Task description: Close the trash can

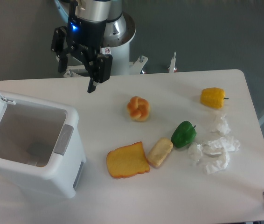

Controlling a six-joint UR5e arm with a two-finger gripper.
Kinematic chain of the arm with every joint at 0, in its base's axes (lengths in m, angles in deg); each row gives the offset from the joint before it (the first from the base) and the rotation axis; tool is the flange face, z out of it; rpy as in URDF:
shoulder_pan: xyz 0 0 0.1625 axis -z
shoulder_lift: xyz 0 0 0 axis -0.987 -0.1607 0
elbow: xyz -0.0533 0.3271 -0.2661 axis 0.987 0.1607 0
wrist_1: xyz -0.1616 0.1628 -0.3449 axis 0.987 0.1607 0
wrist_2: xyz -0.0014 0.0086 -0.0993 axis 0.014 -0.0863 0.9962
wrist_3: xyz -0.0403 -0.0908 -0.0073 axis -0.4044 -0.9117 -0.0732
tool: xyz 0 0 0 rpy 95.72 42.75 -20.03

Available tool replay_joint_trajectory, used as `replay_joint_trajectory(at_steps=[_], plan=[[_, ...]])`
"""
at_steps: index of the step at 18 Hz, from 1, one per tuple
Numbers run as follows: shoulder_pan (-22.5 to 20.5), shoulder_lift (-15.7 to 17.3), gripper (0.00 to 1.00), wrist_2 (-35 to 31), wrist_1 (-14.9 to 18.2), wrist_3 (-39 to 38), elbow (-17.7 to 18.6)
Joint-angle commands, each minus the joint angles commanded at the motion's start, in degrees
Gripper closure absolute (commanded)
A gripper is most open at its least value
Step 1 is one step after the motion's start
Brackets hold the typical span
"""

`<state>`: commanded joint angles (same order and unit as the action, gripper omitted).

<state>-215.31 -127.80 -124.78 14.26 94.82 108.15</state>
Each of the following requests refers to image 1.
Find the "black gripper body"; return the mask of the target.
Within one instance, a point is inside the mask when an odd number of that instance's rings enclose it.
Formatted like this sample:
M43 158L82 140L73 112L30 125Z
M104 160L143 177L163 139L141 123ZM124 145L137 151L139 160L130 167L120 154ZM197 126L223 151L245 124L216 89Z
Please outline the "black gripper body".
M66 54L81 61L87 70L106 70L107 55L100 52L107 20L89 21L69 14Z

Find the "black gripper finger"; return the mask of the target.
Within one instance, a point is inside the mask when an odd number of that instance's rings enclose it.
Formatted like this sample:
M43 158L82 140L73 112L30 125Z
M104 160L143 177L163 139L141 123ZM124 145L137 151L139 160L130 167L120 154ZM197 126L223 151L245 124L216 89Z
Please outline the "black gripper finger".
M94 92L97 85L110 78L112 61L112 55L98 54L94 61L87 63L87 71L90 76L88 93Z
M67 28L65 26L61 26L55 28L52 42L51 42L51 50L56 53L58 59L58 72L62 73L67 69L68 57L67 57L67 48L64 48L64 42L66 38Z

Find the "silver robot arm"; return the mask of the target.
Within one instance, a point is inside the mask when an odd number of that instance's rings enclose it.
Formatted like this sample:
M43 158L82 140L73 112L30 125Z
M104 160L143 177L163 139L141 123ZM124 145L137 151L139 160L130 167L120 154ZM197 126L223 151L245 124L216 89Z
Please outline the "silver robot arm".
M120 0L69 0L67 24L54 30L51 50L65 72L68 57L80 61L89 74L88 92L111 75L130 73L130 42L135 23Z

